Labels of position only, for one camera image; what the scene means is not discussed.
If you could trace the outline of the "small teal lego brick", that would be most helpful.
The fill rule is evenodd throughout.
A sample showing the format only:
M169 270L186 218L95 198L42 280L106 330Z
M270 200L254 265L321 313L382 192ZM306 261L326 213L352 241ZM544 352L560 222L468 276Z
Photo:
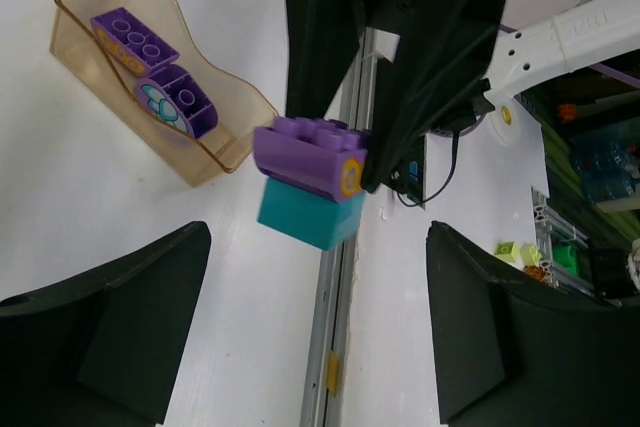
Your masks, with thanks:
M268 179L258 222L308 245L329 251L360 225L366 194L335 202L287 183Z

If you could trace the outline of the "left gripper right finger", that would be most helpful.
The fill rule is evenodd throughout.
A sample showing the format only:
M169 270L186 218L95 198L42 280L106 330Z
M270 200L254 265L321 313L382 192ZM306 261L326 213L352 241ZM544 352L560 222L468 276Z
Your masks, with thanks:
M638 424L636 299L552 288L437 221L426 275L443 424Z

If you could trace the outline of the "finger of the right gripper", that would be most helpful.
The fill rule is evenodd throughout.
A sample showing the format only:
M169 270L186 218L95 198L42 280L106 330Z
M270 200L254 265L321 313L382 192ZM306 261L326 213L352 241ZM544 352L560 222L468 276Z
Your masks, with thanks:
M289 65L285 115L326 114L363 32L362 0L286 0Z
M391 0L399 21L392 61L376 78L363 188L390 178L411 143L455 105L488 90L485 78L506 0Z

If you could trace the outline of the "purple curved lego piece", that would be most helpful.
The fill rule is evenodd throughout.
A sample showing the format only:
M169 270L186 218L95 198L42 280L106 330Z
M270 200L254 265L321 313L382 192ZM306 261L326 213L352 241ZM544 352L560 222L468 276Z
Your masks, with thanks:
M135 95L159 120L195 139L218 125L214 103L189 72L175 63L140 78Z

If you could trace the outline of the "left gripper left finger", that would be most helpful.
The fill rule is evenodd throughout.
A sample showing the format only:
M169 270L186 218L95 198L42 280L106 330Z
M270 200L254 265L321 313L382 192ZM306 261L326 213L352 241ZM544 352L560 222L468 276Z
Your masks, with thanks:
M1 303L4 426L164 423L208 264L206 223Z

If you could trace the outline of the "purple lego brick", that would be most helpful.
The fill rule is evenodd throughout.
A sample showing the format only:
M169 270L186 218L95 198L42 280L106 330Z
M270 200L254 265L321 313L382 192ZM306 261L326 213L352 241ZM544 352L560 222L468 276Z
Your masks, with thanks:
M125 7L92 17L91 26L106 51L137 77L147 77L180 56Z

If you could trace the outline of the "purple rounded printed lego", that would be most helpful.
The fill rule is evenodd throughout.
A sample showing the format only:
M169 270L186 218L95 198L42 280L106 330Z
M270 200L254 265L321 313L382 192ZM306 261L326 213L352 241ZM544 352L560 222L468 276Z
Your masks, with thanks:
M264 175L335 202L360 193L369 133L337 120L278 117L253 133Z

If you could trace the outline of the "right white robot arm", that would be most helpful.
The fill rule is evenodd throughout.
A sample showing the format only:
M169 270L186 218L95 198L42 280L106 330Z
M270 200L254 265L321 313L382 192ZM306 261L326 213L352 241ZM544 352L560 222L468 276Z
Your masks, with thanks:
M323 116L363 33L394 33L362 184L389 183L412 142L475 96L497 107L539 83L634 50L639 0L592 0L512 33L506 0L286 0L286 113Z

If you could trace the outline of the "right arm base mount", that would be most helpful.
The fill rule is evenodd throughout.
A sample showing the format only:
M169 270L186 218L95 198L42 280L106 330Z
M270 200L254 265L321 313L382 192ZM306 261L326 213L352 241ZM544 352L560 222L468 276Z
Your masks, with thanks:
M409 154L401 161L401 170L396 183L396 197L408 208L423 208L438 197L450 184L457 166L460 134L446 134L451 140L451 163L449 172L441 187L432 194L425 194L426 179L426 135L418 137L412 144Z

